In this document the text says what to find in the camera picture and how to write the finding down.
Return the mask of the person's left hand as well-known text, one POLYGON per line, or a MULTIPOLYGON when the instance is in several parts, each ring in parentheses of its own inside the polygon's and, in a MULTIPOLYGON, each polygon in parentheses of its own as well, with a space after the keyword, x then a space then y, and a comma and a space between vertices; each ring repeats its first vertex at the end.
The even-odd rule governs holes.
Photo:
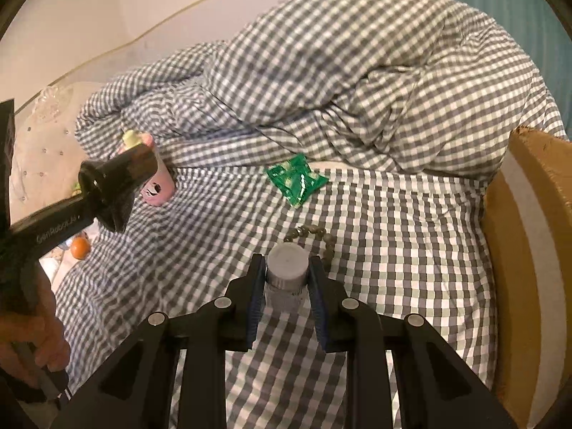
POLYGON ((51 372, 65 369, 71 354, 63 324, 56 317, 55 296, 49 278, 40 265, 36 269, 36 287, 39 300, 34 316, 1 314, 1 369, 30 388, 39 387, 38 378, 15 352, 14 343, 32 343, 36 347, 36 365, 39 368, 46 366, 51 372))

